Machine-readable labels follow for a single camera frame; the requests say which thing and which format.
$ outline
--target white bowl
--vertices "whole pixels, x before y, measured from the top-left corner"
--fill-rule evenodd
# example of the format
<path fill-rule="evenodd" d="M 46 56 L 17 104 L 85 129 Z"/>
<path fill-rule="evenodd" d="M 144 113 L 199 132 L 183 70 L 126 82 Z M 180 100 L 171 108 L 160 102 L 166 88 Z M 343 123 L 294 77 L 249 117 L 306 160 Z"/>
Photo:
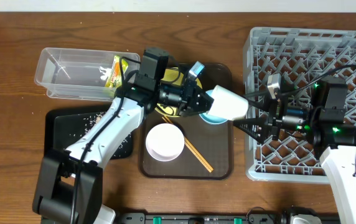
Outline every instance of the white bowl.
<path fill-rule="evenodd" d="M 145 141 L 148 153 L 155 159 L 167 162 L 178 157 L 184 150 L 185 139 L 182 131 L 173 124 L 159 124 L 153 127 Z"/>

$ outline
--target brown tray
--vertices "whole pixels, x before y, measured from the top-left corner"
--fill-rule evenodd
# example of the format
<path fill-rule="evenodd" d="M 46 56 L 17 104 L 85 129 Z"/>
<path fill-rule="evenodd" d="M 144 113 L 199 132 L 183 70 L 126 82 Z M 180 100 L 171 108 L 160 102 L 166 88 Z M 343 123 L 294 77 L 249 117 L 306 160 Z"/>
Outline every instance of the brown tray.
<path fill-rule="evenodd" d="M 224 88 L 232 88 L 232 74 L 222 64 L 205 64 L 205 71 L 200 77 L 200 81 L 204 90 L 211 90 L 216 84 Z M 221 180 L 231 174 L 233 170 L 232 122 L 211 125 L 204 122 L 200 116 L 170 118 L 214 168 L 212 172 L 208 172 L 186 146 L 178 158 L 169 162 L 157 161 L 149 155 L 144 144 L 145 139 L 151 128 L 164 122 L 161 118 L 162 115 L 155 111 L 148 115 L 143 124 L 139 170 L 145 176 Z"/>

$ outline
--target chopsticks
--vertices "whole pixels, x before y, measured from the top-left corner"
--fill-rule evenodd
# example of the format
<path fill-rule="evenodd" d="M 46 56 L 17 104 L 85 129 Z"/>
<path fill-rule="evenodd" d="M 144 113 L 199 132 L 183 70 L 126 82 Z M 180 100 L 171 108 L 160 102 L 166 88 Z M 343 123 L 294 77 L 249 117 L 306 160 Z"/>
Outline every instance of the chopsticks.
<path fill-rule="evenodd" d="M 173 124 L 172 121 L 167 117 L 163 116 L 162 119 L 166 123 Z M 186 147 L 195 155 L 195 157 L 203 164 L 203 166 L 209 171 L 212 172 L 214 169 L 213 167 L 204 159 L 204 157 L 196 150 L 196 148 L 190 143 L 190 141 L 184 136 L 185 138 L 185 145 Z"/>

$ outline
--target gray dish rack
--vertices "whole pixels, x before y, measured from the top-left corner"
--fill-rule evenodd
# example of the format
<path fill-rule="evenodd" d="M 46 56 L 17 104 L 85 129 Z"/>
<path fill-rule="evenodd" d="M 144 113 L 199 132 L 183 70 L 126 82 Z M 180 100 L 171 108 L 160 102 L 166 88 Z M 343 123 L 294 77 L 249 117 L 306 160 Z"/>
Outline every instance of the gray dish rack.
<path fill-rule="evenodd" d="M 304 86 L 324 72 L 356 63 L 356 31 L 255 27 L 243 47 L 243 82 L 246 92 L 265 89 L 268 75 L 279 72 L 289 83 Z M 345 122 L 356 126 L 356 70 L 336 74 L 349 90 Z M 310 107 L 312 90 L 299 92 L 292 105 Z M 267 115 L 250 108 L 248 118 Z M 327 184 L 312 146 L 281 131 L 261 145 L 245 137 L 246 174 L 252 180 Z"/>

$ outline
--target wooden table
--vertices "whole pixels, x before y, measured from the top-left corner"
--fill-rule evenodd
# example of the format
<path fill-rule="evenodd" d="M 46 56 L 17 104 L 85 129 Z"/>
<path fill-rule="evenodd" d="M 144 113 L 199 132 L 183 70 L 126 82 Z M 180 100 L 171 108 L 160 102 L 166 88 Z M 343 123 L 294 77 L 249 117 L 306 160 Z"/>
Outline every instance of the wooden table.
<path fill-rule="evenodd" d="M 39 223 L 32 199 L 43 153 L 45 114 L 95 104 L 54 100 L 34 84 L 45 47 L 142 55 L 164 48 L 181 62 L 220 62 L 243 93 L 242 47 L 255 26 L 356 30 L 356 14 L 0 13 L 0 223 Z M 104 173 L 103 202 L 115 210 L 175 213 L 281 211 L 292 205 L 337 212 L 329 185 L 253 182 L 245 175 L 244 134 L 234 130 L 235 168 L 223 181 L 148 179 L 138 147 Z"/>

